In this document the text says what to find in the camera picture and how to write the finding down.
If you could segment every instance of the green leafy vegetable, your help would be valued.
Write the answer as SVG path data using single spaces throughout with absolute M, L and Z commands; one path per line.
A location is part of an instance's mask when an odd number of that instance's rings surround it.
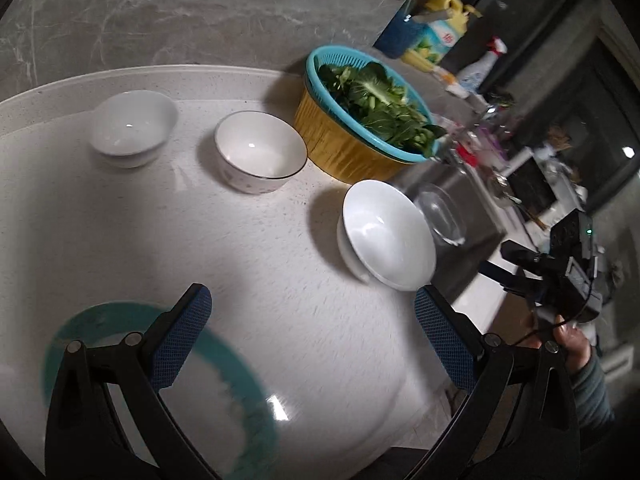
M 349 115 L 400 150 L 432 156 L 434 140 L 447 133 L 429 122 L 416 103 L 410 102 L 408 88 L 396 85 L 380 63 L 370 62 L 361 69 L 324 64 L 316 70 L 329 94 Z

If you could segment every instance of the gray sleeve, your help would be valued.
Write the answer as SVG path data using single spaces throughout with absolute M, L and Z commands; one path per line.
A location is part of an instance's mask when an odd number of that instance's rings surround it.
M 580 427 L 580 448 L 587 449 L 609 431 L 614 420 L 604 372 L 594 349 L 585 367 L 571 376 L 571 384 Z

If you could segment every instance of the speckled countertop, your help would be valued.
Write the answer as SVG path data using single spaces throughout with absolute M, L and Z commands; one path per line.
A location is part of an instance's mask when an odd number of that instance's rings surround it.
M 138 88 L 178 100 L 180 120 L 158 160 L 116 171 L 87 148 L 87 110 Z M 60 327 L 109 301 L 171 306 L 192 282 L 212 291 L 209 331 L 286 414 L 273 421 L 274 478 L 348 478 L 438 402 L 446 375 L 412 295 L 366 286 L 340 259 L 347 186 L 308 162 L 277 192 L 251 196 L 211 167 L 221 118 L 255 109 L 290 121 L 301 88 L 277 72 L 156 66 L 0 103 L 0 418 L 40 467 L 42 378 Z M 478 277 L 454 307 L 485 330 L 501 299 Z M 203 456 L 229 473 L 250 436 L 220 381 L 192 355 L 166 400 Z

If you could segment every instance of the yellow container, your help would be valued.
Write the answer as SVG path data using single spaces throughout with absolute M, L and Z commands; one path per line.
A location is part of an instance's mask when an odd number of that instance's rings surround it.
M 306 88 L 294 127 L 305 140 L 311 161 L 346 184 L 386 180 L 409 164 L 383 155 L 350 134 L 316 104 Z
M 466 24 L 469 21 L 469 14 L 482 16 L 472 6 L 464 6 L 460 0 L 429 0 L 424 4 L 429 12 L 438 10 L 448 10 L 449 18 L 430 23 L 423 34 L 429 48 L 418 46 L 409 48 L 400 57 L 405 63 L 421 70 L 422 72 L 432 72 L 440 59 L 448 52 L 458 40 L 466 33 Z M 429 60 L 428 57 L 436 55 L 437 60 Z

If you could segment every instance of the bowl rim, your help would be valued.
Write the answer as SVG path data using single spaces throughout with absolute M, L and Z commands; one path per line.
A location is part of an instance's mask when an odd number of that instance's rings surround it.
M 428 283 L 431 282 L 431 279 L 435 273 L 435 269 L 436 269 L 436 264 L 437 264 L 437 254 L 436 254 L 436 247 L 435 247 L 435 241 L 433 240 L 433 234 L 431 233 L 431 228 L 429 227 L 429 224 L 427 224 L 426 220 L 424 219 L 424 217 L 422 216 L 422 214 L 420 213 L 420 211 L 418 210 L 418 208 L 415 206 L 415 204 L 413 202 L 411 202 L 411 199 L 409 199 L 409 197 L 407 195 L 405 195 L 402 191 L 400 191 L 399 189 L 396 189 L 394 186 L 392 186 L 391 184 L 388 184 L 386 182 L 382 182 L 381 180 L 373 180 L 373 179 L 368 179 L 368 180 L 361 180 L 359 182 L 356 182 L 355 184 L 353 184 L 353 186 L 351 186 L 349 188 L 349 190 L 347 191 L 347 194 L 344 196 L 344 201 L 342 202 L 342 217 L 344 218 L 344 207 L 345 204 L 347 203 L 347 198 L 349 196 L 349 193 L 351 192 L 351 190 L 353 188 L 355 188 L 358 184 L 361 184 L 363 182 L 377 182 L 380 184 L 383 184 L 386 187 L 389 187 L 391 189 L 393 189 L 399 196 L 402 196 L 410 205 L 412 208 L 414 208 L 416 210 L 416 212 L 420 215 L 420 217 L 422 218 L 422 220 L 424 221 L 424 227 L 425 227 L 425 232 L 427 233 L 428 239 L 431 241 L 430 243 L 430 247 L 433 250 L 433 268 L 431 269 L 431 275 L 430 277 L 428 277 L 427 283 L 422 283 L 421 285 L 416 286 L 415 288 L 413 288 L 412 286 L 405 286 L 405 285 L 400 285 L 399 283 L 393 282 L 388 278 L 385 278 L 384 276 L 382 276 L 379 272 L 377 272 L 375 269 L 373 269 L 362 257 L 362 254 L 360 253 L 360 251 L 358 250 L 358 248 L 356 247 L 356 245 L 353 243 L 353 240 L 351 240 L 351 236 L 350 236 L 350 232 L 349 229 L 347 228 L 347 224 L 346 224 L 346 220 L 344 220 L 344 230 L 347 233 L 347 238 L 349 239 L 349 242 L 351 243 L 351 247 L 353 248 L 353 251 L 356 253 L 356 255 L 358 256 L 358 259 L 362 262 L 362 264 L 367 267 L 367 270 L 373 274 L 373 276 L 375 276 L 378 280 L 380 280 L 380 282 L 384 283 L 385 285 L 390 286 L 391 288 L 394 288 L 395 290 L 401 290 L 403 292 L 413 292 L 416 291 L 418 289 L 420 289 L 422 286 L 427 285 Z
M 245 114 L 245 113 L 248 113 L 248 112 L 252 112 L 252 113 L 256 113 L 256 114 L 264 114 L 264 115 L 266 115 L 266 116 L 269 116 L 269 117 L 271 117 L 271 118 L 273 118 L 273 119 L 276 119 L 276 120 L 280 121 L 280 122 L 281 122 L 281 123 L 283 123 L 283 124 L 286 124 L 286 125 L 287 125 L 291 130 L 293 130 L 293 131 L 296 133 L 296 135 L 300 138 L 300 140 L 302 141 L 303 146 L 305 147 L 305 160 L 303 161 L 302 166 L 300 166 L 300 167 L 299 167 L 296 171 L 294 171 L 293 173 L 290 173 L 290 174 L 288 174 L 288 175 L 286 175 L 286 176 L 262 176 L 262 175 L 256 175 L 256 174 L 253 174 L 253 173 L 251 173 L 251 172 L 249 172 L 249 171 L 247 171 L 247 170 L 243 170 L 242 168 L 239 168 L 237 165 L 235 165 L 231 160 L 229 160 L 229 158 L 228 158 L 228 157 L 227 157 L 227 156 L 222 152 L 222 150 L 220 149 L 220 145 L 219 145 L 219 143 L 218 143 L 218 132 L 219 132 L 219 130 L 220 130 L 220 126 L 222 126 L 222 124 L 223 124 L 223 123 L 224 123 L 224 122 L 225 122 L 229 117 L 234 116 L 234 115 L 238 115 L 238 114 Z M 229 115 L 225 116 L 225 117 L 224 117 L 224 118 L 223 118 L 223 119 L 218 123 L 218 126 L 216 126 L 216 131 L 215 131 L 215 133 L 213 134 L 213 140 L 214 140 L 214 142 L 216 143 L 216 149 L 218 150 L 218 153 L 220 154 L 220 156 L 221 156 L 222 158 L 224 158 L 224 159 L 225 159 L 225 162 L 226 162 L 227 164 L 229 164 L 230 166 L 232 166 L 235 170 L 238 170 L 240 173 L 243 173 L 243 174 L 245 174 L 245 175 L 247 175 L 247 176 L 252 176 L 252 177 L 254 177 L 254 178 L 259 178 L 260 180 L 270 180 L 270 181 L 273 181 L 273 180 L 283 180 L 283 179 L 285 179 L 285 178 L 291 178 L 292 176 L 294 176 L 294 175 L 296 175 L 296 174 L 300 173 L 300 171 L 302 171 L 302 170 L 304 169 L 304 167 L 306 166 L 306 162 L 309 160 L 309 150 L 308 150 L 308 148 L 306 147 L 305 139 L 303 139 L 303 138 L 302 138 L 302 136 L 298 133 L 298 131 L 297 131 L 293 126 L 291 126 L 289 123 L 287 123 L 287 121 L 283 121 L 281 118 L 276 117 L 275 115 L 269 114 L 269 113 L 267 113 L 267 112 L 262 112 L 262 111 L 260 111 L 260 110 L 238 110 L 237 112 L 233 112 L 233 113 L 231 113 L 231 114 L 229 114 Z
M 159 95 L 162 96 L 162 100 L 164 100 L 165 103 L 170 104 L 171 108 L 172 108 L 172 112 L 174 114 L 174 120 L 172 121 L 173 124 L 172 126 L 167 130 L 167 133 L 163 136 L 163 138 L 158 141 L 155 142 L 152 145 L 149 145 L 141 150 L 135 150 L 134 152 L 127 152 L 127 153 L 113 153 L 112 151 L 105 151 L 102 148 L 98 148 L 98 146 L 96 146 L 95 143 L 95 138 L 96 138 L 96 124 L 95 124 L 95 113 L 98 111 L 99 108 L 101 108 L 103 105 L 107 104 L 110 101 L 113 101 L 116 97 L 120 97 L 122 95 L 125 94 L 155 94 L 155 95 Z M 137 90 L 127 90 L 126 92 L 118 92 L 117 94 L 114 94 L 110 97 L 107 97 L 104 101 L 102 101 L 100 104 L 97 105 L 97 107 L 95 107 L 93 110 L 91 110 L 91 122 L 90 122 L 90 127 L 91 127 L 91 136 L 89 138 L 89 144 L 91 144 L 91 147 L 98 153 L 101 153 L 102 155 L 105 156 L 112 156 L 112 157 L 126 157 L 126 156 L 136 156 L 136 155 L 142 155 L 143 153 L 149 152 L 150 150 L 154 150 L 156 148 L 159 148 L 161 146 L 163 146 L 164 144 L 166 144 L 169 141 L 169 138 L 171 137 L 171 133 L 173 130 L 175 130 L 176 124 L 178 124 L 178 118 L 180 117 L 180 110 L 178 110 L 178 105 L 175 103 L 175 101 L 173 99 L 171 99 L 169 96 L 163 94 L 162 92 L 157 92 L 155 90 L 145 90 L 145 89 L 137 89 Z

